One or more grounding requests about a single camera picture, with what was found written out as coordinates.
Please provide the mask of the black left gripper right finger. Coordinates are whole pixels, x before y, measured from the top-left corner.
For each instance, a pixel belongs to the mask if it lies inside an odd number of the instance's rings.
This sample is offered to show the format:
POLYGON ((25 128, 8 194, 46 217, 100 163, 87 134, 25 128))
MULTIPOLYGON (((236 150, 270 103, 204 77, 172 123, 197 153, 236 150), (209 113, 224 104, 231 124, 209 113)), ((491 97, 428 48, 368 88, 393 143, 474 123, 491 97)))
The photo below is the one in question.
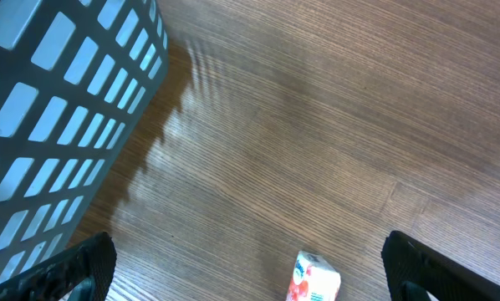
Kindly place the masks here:
POLYGON ((381 258, 393 301, 500 300, 500 285, 403 232, 389 234, 381 258))

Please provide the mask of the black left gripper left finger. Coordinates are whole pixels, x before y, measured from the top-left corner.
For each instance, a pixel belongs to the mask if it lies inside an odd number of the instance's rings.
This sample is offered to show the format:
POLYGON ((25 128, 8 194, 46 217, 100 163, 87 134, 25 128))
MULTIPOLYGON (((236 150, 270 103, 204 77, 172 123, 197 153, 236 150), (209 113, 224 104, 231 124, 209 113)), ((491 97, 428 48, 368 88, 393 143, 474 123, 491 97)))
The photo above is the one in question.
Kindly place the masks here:
POLYGON ((0 301, 104 301, 113 280, 117 253, 111 236, 99 232, 44 262, 0 283, 0 301))

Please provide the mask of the red Kleenex tissue pack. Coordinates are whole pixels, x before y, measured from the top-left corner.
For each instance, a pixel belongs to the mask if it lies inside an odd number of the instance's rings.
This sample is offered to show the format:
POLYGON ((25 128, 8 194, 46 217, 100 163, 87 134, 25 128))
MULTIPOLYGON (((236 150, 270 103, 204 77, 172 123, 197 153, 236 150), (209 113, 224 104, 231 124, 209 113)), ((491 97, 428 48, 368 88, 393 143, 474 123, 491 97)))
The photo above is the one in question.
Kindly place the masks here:
POLYGON ((299 251, 286 300, 335 301, 340 285, 340 273, 322 256, 299 251))

